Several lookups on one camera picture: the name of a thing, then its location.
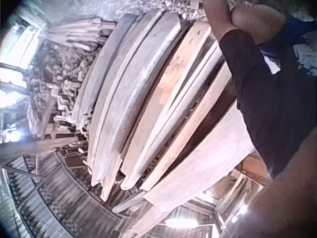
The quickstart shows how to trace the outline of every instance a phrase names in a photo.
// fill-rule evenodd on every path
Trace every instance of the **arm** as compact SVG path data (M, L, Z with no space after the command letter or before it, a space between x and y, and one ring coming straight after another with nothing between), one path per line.
M226 0L204 0L204 7L211 30L219 42L227 32L237 29L231 22Z

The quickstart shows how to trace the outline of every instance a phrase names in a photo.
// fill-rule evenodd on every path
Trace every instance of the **bright light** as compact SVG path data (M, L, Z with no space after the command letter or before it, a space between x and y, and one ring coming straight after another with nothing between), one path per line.
M7 94L4 91L0 90L0 108L10 107L14 105L21 97L22 95L18 92L14 91Z
M196 228L198 222L196 219L171 218L165 221L166 225L176 229Z
M206 195L208 195L208 196L211 197L211 196L212 196L212 193L211 193L209 190L207 190L207 191L206 191Z
M232 223L235 223L237 220L238 220L238 218L237 218L236 216L234 216L234 217L231 219Z
M240 207L240 210L239 210L239 214L246 214L248 211L248 206L246 204L243 204L241 207Z
M19 141L20 137L23 135L21 131L14 130L8 135L9 141L16 142Z

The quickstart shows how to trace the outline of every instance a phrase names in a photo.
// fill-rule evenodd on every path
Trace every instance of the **wooden post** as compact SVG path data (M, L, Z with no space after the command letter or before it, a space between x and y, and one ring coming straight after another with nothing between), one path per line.
M48 102L44 111L44 114L42 116L42 121L40 125L40 129L38 131L38 137L41 140L44 140L45 138L45 133L46 133L46 128L48 127L48 123L52 114L52 110L54 108L56 102L56 97L53 96L52 94L49 95Z

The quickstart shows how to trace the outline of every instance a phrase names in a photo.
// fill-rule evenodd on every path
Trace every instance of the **ceiling light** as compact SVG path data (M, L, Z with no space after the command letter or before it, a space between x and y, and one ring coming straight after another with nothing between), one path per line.
M241 207L240 207L240 210L239 210L239 214L246 214L248 211L248 206L246 204L243 204Z
M196 219L186 219L186 218L171 218L165 221L168 227L176 229L188 229L198 227L198 222Z
M234 217L231 219L232 223L235 223L237 220L238 220L238 218L237 218L236 216L234 216Z

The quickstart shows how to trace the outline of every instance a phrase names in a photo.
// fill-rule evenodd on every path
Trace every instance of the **wooden plank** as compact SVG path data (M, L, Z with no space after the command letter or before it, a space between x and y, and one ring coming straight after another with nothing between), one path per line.
M111 101L97 146L92 185L110 176L120 160L120 152L139 112L181 29L178 15L165 13L139 47L123 75Z
M150 30L161 17L162 11L150 11L144 17L138 19L133 27L130 28L124 38L117 57L115 58L102 86L98 97L92 122L89 127L89 150L87 162L92 168L96 155L96 148L100 132L108 112L113 95L120 83L120 80L131 62L137 49L146 38Z
M134 181L130 180L152 142L151 135L156 128L160 128L160 120L174 101L210 32L208 24L195 22L167 66L148 102L125 156L121 171L127 179L121 188L130 188L133 185Z
M119 213L140 203L141 201L143 201L143 196L145 195L145 193L146 192L142 190L138 191L137 193L133 194L132 196L121 202L120 204L116 205L112 209L112 212Z
M22 95L29 95L30 94L30 92L26 88L14 85L13 83L6 83L6 82L2 82L2 81L0 81L0 89L4 92L7 92L7 93L16 91Z
M77 123L77 119L78 119L79 110L80 110L80 107L81 107L81 104L82 104L82 101L83 101L83 98L84 98L85 90L86 90L86 87L87 87L91 72L93 71L93 68L94 68L94 66L96 64L96 61L98 59L98 56L99 56L99 54L96 56L94 62L90 66L90 68L89 68L89 70L88 70L88 72L87 72L87 74L86 74L86 76L85 76L85 78L83 80L83 83L80 86L80 89L78 91L78 95L77 95L77 98L76 98L76 101L75 101L75 105L74 105L74 108L72 110L71 120L72 120L72 123L76 124L78 128L82 128L82 126L83 126L83 123L81 121L80 121L80 123L79 122Z
M199 96L201 88L206 84L206 79L210 75L210 72L219 62L221 55L221 50L217 47L217 43L215 43L207 52L166 113L160 132L149 146L143 159L139 160L138 164L136 164L136 170L122 183L122 186L126 189L131 188L142 176L143 172L179 127L179 124L183 121L184 117L192 107L192 104Z
M225 63L212 82L210 88L200 101L199 105L192 113L191 117L182 126L179 133L175 136L173 142L167 148L158 164L142 184L143 190L149 191L167 171L169 166L175 161L183 150L190 137L194 134L197 127L206 117L207 113L213 108L223 89L231 78L230 70Z
M44 111L43 116L42 116L40 128L38 131L38 137L41 140L44 140L44 137L46 134L46 128L48 127L48 123L49 123L52 111L54 109L54 105L55 105L56 100L57 100L57 97L53 96L52 94L49 95L48 102L46 104L45 111Z
M82 120L85 118L84 115L89 113L95 103L117 49L136 18L135 15L125 14L102 47L85 88L78 117L75 120L77 124L82 124Z
M52 150L55 147L61 147L76 141L78 141L78 138L75 136L67 138L48 139L44 141L18 141L2 143L0 144L1 164L6 164L10 160L24 154L36 155Z
M144 198L169 211L211 187L253 149L242 114L234 103L197 148Z
M17 174L25 175L25 176L32 177L32 178L35 178L35 179L43 179L43 178L45 178L45 176L31 174L31 173L23 171L23 170L18 170L16 168L11 168L11 167L9 167L7 165L2 165L1 168L5 169L7 171L10 171L10 172L14 172L14 173L17 173Z

